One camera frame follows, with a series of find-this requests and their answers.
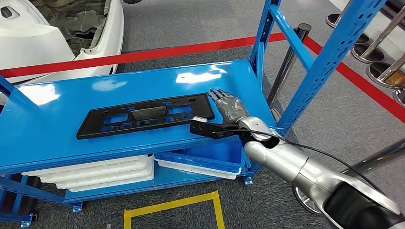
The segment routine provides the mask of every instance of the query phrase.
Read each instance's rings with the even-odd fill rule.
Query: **blue plastic bin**
[[[237,173],[246,163],[240,141],[155,153],[156,159]]]

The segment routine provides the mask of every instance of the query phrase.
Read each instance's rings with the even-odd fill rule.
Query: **black cable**
[[[361,178],[363,178],[365,181],[367,181],[367,182],[368,182],[373,188],[375,188],[377,191],[383,193],[383,191],[381,191],[381,189],[380,189],[377,185],[375,185],[372,181],[370,181],[370,180],[369,180],[365,175],[363,175],[361,172],[359,172],[359,171],[357,171],[356,169],[354,169],[353,167],[351,167],[349,164],[347,164],[346,162],[344,162],[342,159],[340,159],[340,158],[338,158],[338,157],[336,157],[336,156],[334,156],[334,155],[332,155],[332,154],[326,153],[326,152],[324,152],[324,151],[322,151],[322,150],[320,150],[320,149],[316,149],[316,148],[313,148],[313,147],[310,147],[310,146],[306,146],[306,145],[301,145],[301,144],[298,144],[298,143],[295,143],[295,142],[291,142],[290,140],[285,139],[285,138],[283,138],[283,137],[281,137],[281,136],[274,135],[274,134],[269,134],[269,133],[266,133],[266,132],[256,131],[256,130],[238,129],[238,130],[224,130],[224,131],[218,131],[218,132],[249,132],[249,133],[255,133],[255,134],[260,134],[260,135],[267,135],[267,136],[270,136],[270,137],[275,137],[275,138],[278,138],[278,139],[280,139],[280,140],[283,140],[283,141],[285,141],[286,143],[291,144],[291,145],[293,145],[293,146],[298,146],[298,147],[310,149],[310,150],[313,150],[313,151],[315,151],[315,152],[324,154],[324,155],[329,156],[329,157],[335,159],[336,161],[339,161],[340,163],[344,164],[347,168],[353,170],[353,172],[355,172],[357,175],[359,175]]]

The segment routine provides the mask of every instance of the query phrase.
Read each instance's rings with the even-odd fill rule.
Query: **white car body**
[[[124,36],[124,14],[121,0],[106,0],[104,26],[94,47],[82,48],[75,56],[59,28],[51,26],[29,0],[0,0],[0,9],[6,7],[5,18],[0,15],[0,69],[85,60],[121,54]],[[115,73],[117,64],[76,69],[64,72],[7,78],[10,83],[51,82],[65,79]],[[7,97],[0,95],[0,104]]]

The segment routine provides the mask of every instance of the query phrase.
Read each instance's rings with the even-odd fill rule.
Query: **chrome stanchion base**
[[[359,39],[357,39],[356,44],[366,44],[369,40],[370,38],[366,34],[362,33]]]
[[[390,65],[387,63],[373,63],[369,65],[366,69],[368,77],[376,84],[386,87],[386,88],[399,88],[401,85],[392,85],[387,82],[379,81],[377,78],[389,68]]]
[[[393,91],[393,98],[397,101],[400,105],[405,107],[405,87],[398,88]]]
[[[315,203],[310,200],[304,193],[302,193],[297,187],[293,186],[293,193],[297,198],[298,202],[308,211],[321,215],[322,212],[315,205]]]
[[[333,13],[330,14],[328,17],[326,17],[325,21],[326,24],[328,24],[329,26],[336,28],[336,20],[338,19],[338,17],[340,16],[340,13]]]
[[[275,120],[276,122],[278,122],[278,121],[280,120],[280,118],[281,118],[280,112],[278,112],[278,111],[277,111],[276,109],[274,109],[274,108],[271,108],[270,111],[271,111],[271,114],[272,114],[273,117],[274,117],[274,120]]]
[[[380,62],[384,59],[385,55],[378,48],[374,49],[366,58],[361,57],[369,46],[366,44],[355,44],[350,50],[352,55],[359,61],[364,63]]]
[[[340,13],[330,14],[325,19],[326,24],[328,24],[332,28],[336,28],[336,26],[337,26],[336,21],[337,21],[339,15],[340,15]],[[356,44],[366,44],[369,40],[370,40],[370,38],[367,35],[365,35],[364,33],[362,33],[360,35],[359,39],[356,41]]]

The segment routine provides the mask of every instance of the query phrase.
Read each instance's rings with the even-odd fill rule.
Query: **black license plate bracket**
[[[190,123],[194,116],[215,118],[205,94],[92,109],[76,138],[80,140],[182,125]]]

